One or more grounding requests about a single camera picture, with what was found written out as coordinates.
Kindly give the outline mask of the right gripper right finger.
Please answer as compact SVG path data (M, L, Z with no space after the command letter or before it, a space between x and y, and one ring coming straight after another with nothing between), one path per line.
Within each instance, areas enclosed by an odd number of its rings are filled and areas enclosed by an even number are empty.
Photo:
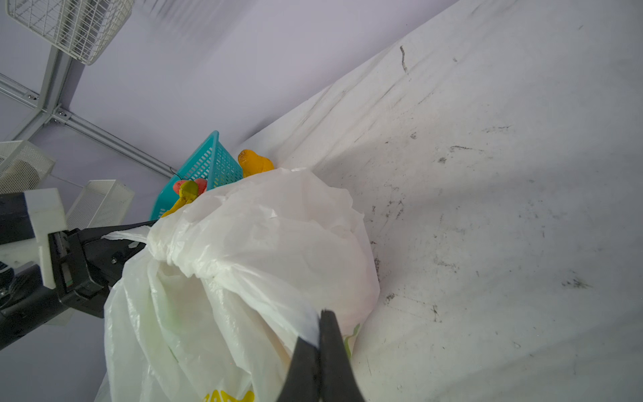
M321 401L365 402L355 380L334 312L321 312L319 330Z

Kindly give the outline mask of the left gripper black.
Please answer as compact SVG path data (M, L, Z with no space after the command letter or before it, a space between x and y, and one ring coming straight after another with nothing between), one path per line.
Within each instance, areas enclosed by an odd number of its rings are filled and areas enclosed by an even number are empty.
M49 235L55 290L43 284L40 268L26 265L19 273L1 264L1 349L58 317L71 308L97 318L104 317L110 289L122 278L124 266L145 247L140 240L114 239L117 231L146 229L137 224L72 229Z

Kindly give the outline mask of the orange fake pear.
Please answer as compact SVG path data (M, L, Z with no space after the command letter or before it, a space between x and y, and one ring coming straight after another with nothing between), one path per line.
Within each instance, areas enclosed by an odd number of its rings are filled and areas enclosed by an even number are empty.
M262 157L249 149L243 150L238 156L238 163L243 170L245 178L262 174L275 169L273 162L267 157Z

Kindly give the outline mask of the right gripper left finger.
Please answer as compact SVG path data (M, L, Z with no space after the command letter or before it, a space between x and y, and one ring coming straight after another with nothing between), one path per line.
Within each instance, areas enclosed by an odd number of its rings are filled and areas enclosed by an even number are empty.
M318 402L320 400L320 358L318 349L298 338L285 383L276 402Z

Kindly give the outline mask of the white plastic bag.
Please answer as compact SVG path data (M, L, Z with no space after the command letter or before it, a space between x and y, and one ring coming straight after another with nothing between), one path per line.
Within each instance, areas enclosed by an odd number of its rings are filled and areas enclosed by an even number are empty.
M380 292L350 193L307 169L209 190L106 241L141 250L105 303L100 401L273 401L321 312L350 356Z

